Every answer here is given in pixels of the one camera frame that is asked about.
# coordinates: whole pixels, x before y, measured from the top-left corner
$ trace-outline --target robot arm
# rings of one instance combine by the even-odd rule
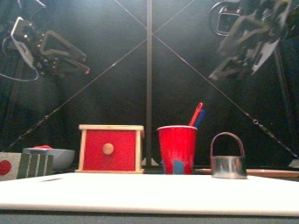
[[[243,0],[243,7],[248,6],[247,3]],[[260,0],[254,3],[256,8],[243,8],[251,14],[238,18],[219,45],[218,53],[224,60],[210,75],[215,81],[242,79],[254,74],[272,54],[284,33],[291,0]]]
[[[16,19],[11,38],[27,65],[40,74],[88,74],[87,55],[55,31],[38,31],[34,22]]]

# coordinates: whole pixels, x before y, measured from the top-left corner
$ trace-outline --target metal pail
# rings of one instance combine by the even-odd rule
[[[228,135],[238,140],[238,145],[240,148],[240,156],[214,156],[212,155],[212,145],[219,136]],[[210,145],[210,168],[211,176],[219,179],[246,179],[247,178],[247,166],[246,166],[246,153],[243,148],[243,143],[239,137],[230,133],[219,133]]]

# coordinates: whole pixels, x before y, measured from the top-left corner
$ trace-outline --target black backdrop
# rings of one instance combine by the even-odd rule
[[[48,144],[54,148],[75,150],[78,163],[80,124],[144,125],[150,130],[146,132],[147,139],[151,140],[151,144],[144,141],[144,157],[152,157],[159,163],[156,128],[188,124],[198,103],[203,102],[207,116],[199,128],[196,165],[210,164],[211,139],[222,131],[240,137],[248,166],[280,167],[290,164],[292,155],[211,84],[298,153],[295,38],[280,43],[283,64],[278,63],[278,55],[272,55],[250,78],[210,84],[206,79],[222,60],[216,50],[223,37],[216,36],[208,27],[210,11],[216,0],[152,1],[151,49],[146,41],[151,1],[43,2],[47,5],[43,16],[31,19],[40,30],[55,30],[88,55],[86,65],[91,72],[64,78],[43,75],[32,82],[0,78],[1,150],[44,116],[59,109],[7,151],[20,152],[26,147]],[[16,1],[1,0],[0,25],[15,21],[20,15]],[[1,74],[20,79],[32,78],[35,72],[18,52],[10,52],[8,56],[0,52]],[[283,78],[288,83],[287,91],[282,89],[279,69],[283,69]],[[216,153],[236,153],[236,146],[234,140],[226,139],[216,145]]]

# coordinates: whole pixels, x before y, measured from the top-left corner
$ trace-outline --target red cup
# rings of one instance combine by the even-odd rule
[[[196,128],[174,125],[158,129],[166,174],[192,174]]]

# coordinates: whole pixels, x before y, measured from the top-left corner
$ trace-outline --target red box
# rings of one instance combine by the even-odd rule
[[[80,125],[80,155],[76,172],[143,173],[144,127]]]

